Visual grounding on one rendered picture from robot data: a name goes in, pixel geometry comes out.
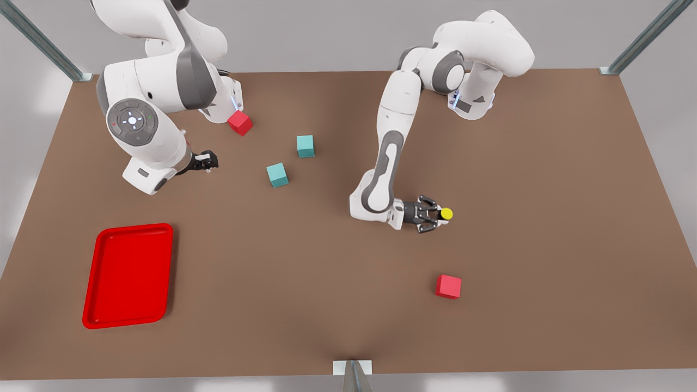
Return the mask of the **silver frame post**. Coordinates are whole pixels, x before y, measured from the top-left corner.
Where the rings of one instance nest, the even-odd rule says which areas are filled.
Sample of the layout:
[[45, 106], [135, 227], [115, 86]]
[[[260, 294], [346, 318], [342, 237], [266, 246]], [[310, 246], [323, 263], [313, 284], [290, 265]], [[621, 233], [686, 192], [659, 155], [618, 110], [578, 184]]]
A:
[[372, 360], [334, 360], [333, 375], [343, 376], [342, 392], [374, 392], [368, 380]]
[[68, 59], [48, 37], [20, 11], [11, 0], [0, 0], [0, 14], [19, 30], [57, 69], [63, 72], [72, 82], [89, 82], [94, 76], [85, 73]]
[[627, 46], [612, 64], [599, 67], [599, 73], [601, 75], [620, 75], [693, 2], [694, 0], [670, 0], [670, 3], [634, 38], [632, 43]]

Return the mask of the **red cube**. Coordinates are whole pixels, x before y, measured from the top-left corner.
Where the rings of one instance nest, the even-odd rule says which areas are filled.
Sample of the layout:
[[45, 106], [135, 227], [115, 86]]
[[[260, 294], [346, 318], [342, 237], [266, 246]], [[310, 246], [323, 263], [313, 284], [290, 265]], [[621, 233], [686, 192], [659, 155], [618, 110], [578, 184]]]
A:
[[436, 296], [457, 299], [461, 296], [461, 285], [461, 278], [440, 274], [436, 280], [434, 293]]
[[227, 124], [231, 129], [239, 134], [239, 136], [245, 136], [253, 127], [253, 122], [251, 118], [244, 114], [242, 110], [236, 110], [229, 119], [227, 119]]

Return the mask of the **red plastic tray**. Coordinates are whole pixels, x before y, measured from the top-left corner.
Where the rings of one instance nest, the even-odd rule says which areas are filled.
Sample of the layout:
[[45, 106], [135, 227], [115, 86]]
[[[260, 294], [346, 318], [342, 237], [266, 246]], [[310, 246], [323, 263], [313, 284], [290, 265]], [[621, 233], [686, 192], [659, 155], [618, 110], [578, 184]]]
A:
[[154, 323], [167, 310], [174, 229], [167, 223], [104, 229], [85, 293], [86, 328]]

